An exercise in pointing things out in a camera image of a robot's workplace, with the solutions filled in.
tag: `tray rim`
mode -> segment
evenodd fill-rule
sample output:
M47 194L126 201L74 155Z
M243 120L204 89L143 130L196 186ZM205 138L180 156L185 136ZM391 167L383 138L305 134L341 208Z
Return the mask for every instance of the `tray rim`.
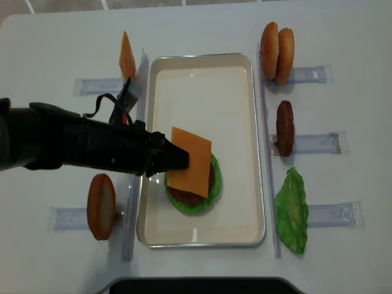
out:
M208 55L182 55L182 56L163 56L163 57L158 57L153 61L150 67L150 73L149 73L149 85L148 85L148 102L150 99L150 94L151 94L151 75L153 74L152 68L155 65L156 62L160 61L161 59L178 59L178 58L199 58L199 57L208 57L208 56L224 56L224 55L242 55L246 59L249 60L249 63L251 64L251 78L252 78L252 95L253 95L253 111L255 115L255 131L256 131L256 147L257 147L257 165L258 165L258 180L259 180L259 185L260 185L260 197L261 197L261 202L262 202L262 212L263 212L263 230L262 234L260 236L259 240L256 240L255 242L252 243L184 243L184 244L146 244L139 236L139 217L140 217L140 197L141 197L141 191L143 189L143 180L141 181L140 188L138 191L138 206L137 206L137 221L136 221L136 235L139 240L139 242L142 243L142 245L148 247L148 248L181 248L181 247L245 247L245 246L255 246L259 244L265 236L265 231L266 231L266 218L265 218L265 208L264 208L264 194L263 194L263 180L262 180L262 169L261 169L261 156L260 156L260 138L259 138L259 133L258 133L258 116L257 116L257 110L256 110L256 98L255 98L255 83L254 83L254 74L253 74L253 65L251 59L244 53L219 53L219 54L208 54Z

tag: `clear plastic strip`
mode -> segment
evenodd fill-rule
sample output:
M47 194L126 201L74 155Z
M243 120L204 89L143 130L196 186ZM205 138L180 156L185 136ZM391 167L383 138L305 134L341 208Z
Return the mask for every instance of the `clear plastic strip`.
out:
M136 80L141 87L141 95L137 105L137 119L140 121L145 120L145 109L147 100L147 84L148 84L148 69L149 59L148 55L143 49L140 67L137 72ZM125 226L124 245L122 247L122 259L129 261L132 259L132 253L134 251L134 239L136 229L136 217L138 198L141 189L141 177L135 175L130 176L130 189L127 203L127 219Z
M279 155L276 135L269 136L271 154ZM319 135L297 135L294 141L293 154L348 153L345 132L332 132Z
M76 78L73 84L74 96L118 94L123 88L122 78Z
M125 207L116 207L115 227L124 225ZM50 208L49 231L88 230L86 208Z
M272 237L274 242L274 251L275 258L282 257L281 251L281 241L277 235L277 220L276 220L276 212L275 212L275 188L273 183L273 167L272 167L272 157L271 154L271 145L268 142L269 133L268 133L268 110L265 103L265 93L264 93L264 80L263 80L263 72L262 65L260 64L260 44L257 44L257 73L258 73L258 89L260 91L260 105L263 108L263 119L264 119L264 133L265 133L265 157L267 158L267 179L269 184L269 210L271 211L271 225L272 225Z
M363 227L361 202L309 205L308 228Z
M276 85L274 80L265 78L267 86ZM332 69L331 64L325 64L315 67L294 67L290 76L288 77L288 84L301 83L332 83Z

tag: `burger patty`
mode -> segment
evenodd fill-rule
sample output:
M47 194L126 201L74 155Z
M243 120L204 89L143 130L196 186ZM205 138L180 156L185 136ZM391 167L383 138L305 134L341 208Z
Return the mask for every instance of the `burger patty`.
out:
M213 188L215 183L215 172L214 172L214 167L212 164L209 165L209 176L208 176L208 193L210 190ZM191 193L191 192L185 192L181 191L178 189L174 189L171 187L168 187L169 192L171 196L177 201L180 201L181 203L187 205L187 206L196 206L200 202L202 202L204 197L199 196L197 194Z

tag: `white table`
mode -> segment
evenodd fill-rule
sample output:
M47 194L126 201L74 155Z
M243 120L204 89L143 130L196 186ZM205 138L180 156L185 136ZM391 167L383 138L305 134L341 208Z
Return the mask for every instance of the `white table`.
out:
M390 1L289 1L7 19L0 29L0 96L9 96L14 107L39 101L78 113L92 111L95 99L73 97L74 79L118 77L123 30L137 62L142 48L151 61L243 52L256 67L255 44L265 25L276 21L280 28L292 28L295 66L331 63L333 101L339 96L345 107L351 105L350 119L341 120L350 131L345 195L313 198L310 204L360 200L366 226L309 229L302 258L283 247L282 258L275 259L263 165L266 236L259 246L151 250L136 240L133 260L122 262L119 233L97 242L89 231L47 230L49 207L84 207L90 180L99 171L15 168L0 173L0 292L93 293L127 277L191 276L281 277L308 293L392 292L391 11ZM257 83L255 93L259 97ZM104 102L97 119L107 120L112 109ZM117 195L126 197L129 176L107 173Z

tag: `black cable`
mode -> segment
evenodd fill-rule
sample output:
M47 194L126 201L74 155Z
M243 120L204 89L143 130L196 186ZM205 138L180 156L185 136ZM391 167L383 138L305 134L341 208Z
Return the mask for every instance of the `black cable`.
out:
M97 112L99 111L100 103L101 103L101 101L102 101L102 99L103 99L104 97L106 97L106 98L108 98L110 101L112 101L112 102L116 105L116 107L118 107L118 108L124 113L125 117L127 118L128 125L130 125L130 127L132 127L132 126L133 126L133 122L132 122L132 119L131 119L130 116L129 116L129 113L128 113L128 112L126 111L126 109L118 102L118 100L116 99L116 97L113 96L113 95L111 95L111 94L109 94L109 93L102 94L102 95L98 96L97 102L96 102L96 110L95 110L95 112L94 112L94 113L90 113L90 114L89 114L89 113L83 113L83 118L93 118L93 117L97 114Z

